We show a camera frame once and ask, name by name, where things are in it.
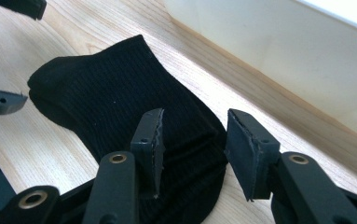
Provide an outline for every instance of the ribbed fabric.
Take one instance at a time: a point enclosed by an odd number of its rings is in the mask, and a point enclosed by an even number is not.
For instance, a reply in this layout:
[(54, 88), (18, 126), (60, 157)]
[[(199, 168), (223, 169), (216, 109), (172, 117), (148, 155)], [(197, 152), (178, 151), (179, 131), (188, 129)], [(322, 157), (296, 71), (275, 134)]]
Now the ribbed fabric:
[(142, 114), (164, 108), (160, 196), (141, 201), (141, 221), (198, 222), (212, 210), (227, 164), (226, 131), (213, 112), (163, 68), (142, 36), (94, 55), (53, 59), (28, 85), (38, 110), (74, 131), (96, 161), (128, 149)]

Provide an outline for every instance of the wood grain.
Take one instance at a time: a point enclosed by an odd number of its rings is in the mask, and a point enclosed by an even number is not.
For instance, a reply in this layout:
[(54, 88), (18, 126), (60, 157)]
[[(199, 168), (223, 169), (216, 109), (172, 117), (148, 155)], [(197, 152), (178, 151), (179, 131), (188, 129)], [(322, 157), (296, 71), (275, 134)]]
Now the wood grain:
[[(48, 1), (42, 21), (0, 8), (0, 89), (28, 94), (27, 80), (58, 56), (92, 54), (142, 34), (160, 62), (226, 125), (227, 110), (251, 113), (280, 142), (316, 159), (357, 193), (357, 134), (211, 43), (177, 26), (158, 1)], [(0, 116), (0, 166), (19, 192), (53, 185), (64, 193), (93, 178), (97, 164), (75, 134), (28, 101)], [(272, 223), (269, 201), (247, 203), (231, 167), (205, 223)]]

